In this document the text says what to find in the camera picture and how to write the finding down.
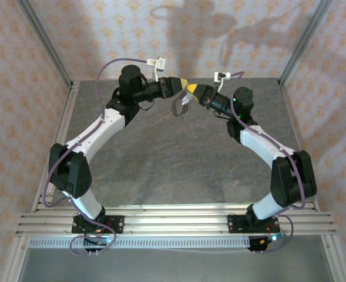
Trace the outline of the wide aluminium mounting beam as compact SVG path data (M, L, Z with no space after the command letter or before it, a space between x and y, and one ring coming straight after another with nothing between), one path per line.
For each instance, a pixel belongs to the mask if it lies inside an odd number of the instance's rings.
M215 236L229 233L226 214L165 214L133 213L124 215L125 236ZM329 213L288 214L278 217L283 231L294 230L296 235L330 235L337 227ZM68 236L71 234L73 216L60 214L26 214L16 229L24 236Z

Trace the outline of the small controller board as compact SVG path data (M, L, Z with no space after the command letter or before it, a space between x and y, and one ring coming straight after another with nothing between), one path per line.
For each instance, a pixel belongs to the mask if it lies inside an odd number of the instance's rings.
M276 240L278 240L278 239L280 239L280 238L283 238L283 237L285 237L285 236L286 236L285 233L279 233L279 234L272 235L272 236L270 236L270 237L268 238L268 240L266 241L266 243L267 243L267 244L270 244L270 243L272 243L272 242L274 242L274 241L276 241Z
M96 245L102 246L102 247L107 247L107 246L113 245L115 241L116 241L115 237L101 237L97 240Z

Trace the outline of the grey metal shelf panel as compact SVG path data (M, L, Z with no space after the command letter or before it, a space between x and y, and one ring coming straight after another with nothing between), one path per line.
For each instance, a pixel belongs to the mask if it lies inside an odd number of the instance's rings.
M114 249L75 257L64 249L30 249L19 282L333 282L319 244L281 251Z

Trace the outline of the aluminium table side rail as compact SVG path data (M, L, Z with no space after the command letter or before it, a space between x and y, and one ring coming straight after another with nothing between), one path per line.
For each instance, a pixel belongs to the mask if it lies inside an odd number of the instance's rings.
M72 86L70 87L65 104L63 106L63 110L55 131L55 135L53 138L52 144L54 145L55 143L64 143L65 138L68 132L70 120L72 117L72 112L75 106L76 98L79 92L80 88L80 83L81 81L79 80L74 80L72 83ZM41 179L39 182L39 186L36 191L35 198L33 200L32 208L31 208L31 213L36 213L39 210L40 202L41 202L41 194L43 191L43 184L44 181L47 179L48 176L48 167L49 167L49 156L47 156L47 160L45 162L43 172L41 175Z
M290 96L288 94L288 89L282 83L279 83L279 87L280 87L280 90L281 90L281 94L282 94L282 96L284 98L285 105L286 105L287 110L288 110L288 114L289 114L289 117L290 117L290 120L291 120L291 124L292 124L292 127L293 127L295 139L297 141L298 147L300 149L302 149L303 148L303 146L302 146L302 135L301 135L300 128L299 128L298 119L297 119L297 117L295 115L295 112L294 112L292 100L291 100L291 98L290 98Z

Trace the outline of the aluminium frame post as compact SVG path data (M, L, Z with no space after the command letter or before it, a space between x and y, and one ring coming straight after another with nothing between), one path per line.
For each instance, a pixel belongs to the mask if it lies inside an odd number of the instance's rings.
M16 3L20 7L21 11L25 15L25 18L29 22L31 28L33 29L35 35L39 39L41 45L43 46L47 56L56 68L58 75L60 76L63 84L71 89L74 81L70 78L68 71L63 65L62 60L59 57L56 48L54 47L52 41L50 40L46 29L44 28L42 22L40 21L37 13L35 12L33 6L29 0L16 0Z
M334 0L320 0L307 27L305 28L300 40L298 41L298 44L293 51L293 54L291 55L284 70L282 71L281 76L278 79L278 84L280 87L284 86L287 83L294 68L297 66L300 59L302 58L308 44L312 40L316 30L318 29L320 23L322 22L323 18L327 14L333 1Z

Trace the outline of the aluminium table edge rail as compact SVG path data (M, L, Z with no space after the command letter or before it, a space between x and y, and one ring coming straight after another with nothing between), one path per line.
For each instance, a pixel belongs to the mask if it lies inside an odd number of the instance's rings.
M194 210L204 210L205 212L215 211L215 210L235 210L236 212L244 212L251 205L250 203L212 203L212 204L160 204L160 205L123 205L118 207L105 207L106 211L141 211L141 212L156 212L156 211L175 211L182 212L183 210L194 211ZM53 208L42 207L40 204L35 211L35 213L42 212L68 212L74 210L72 206L58 206ZM298 209L298 212L308 212L317 211L314 202L308 202L305 204L304 209Z

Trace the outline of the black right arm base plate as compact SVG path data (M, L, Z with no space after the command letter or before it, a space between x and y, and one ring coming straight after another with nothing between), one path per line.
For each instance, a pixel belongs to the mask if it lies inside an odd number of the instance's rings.
M264 220L253 218L248 214L240 215L230 213L227 216L227 227L229 233L279 233L280 226L277 219L269 217Z

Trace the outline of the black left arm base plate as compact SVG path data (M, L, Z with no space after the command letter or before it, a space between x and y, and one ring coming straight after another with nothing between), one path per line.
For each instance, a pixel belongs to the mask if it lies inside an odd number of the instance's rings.
M116 234L123 233L124 226L124 216L120 215L102 215L98 218L99 223L107 225L112 228ZM71 229L72 234L108 234L110 233L109 229L106 229L102 226L95 225L84 219L81 215L75 215L73 217L73 224Z

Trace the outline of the aluminium lower frame rail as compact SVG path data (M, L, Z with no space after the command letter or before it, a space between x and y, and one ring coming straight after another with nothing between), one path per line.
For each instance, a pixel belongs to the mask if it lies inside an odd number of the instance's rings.
M18 282L28 251L29 236L16 236L12 240L10 252L1 276L1 282Z
M346 282L346 259L338 236L322 235L321 240L333 282Z

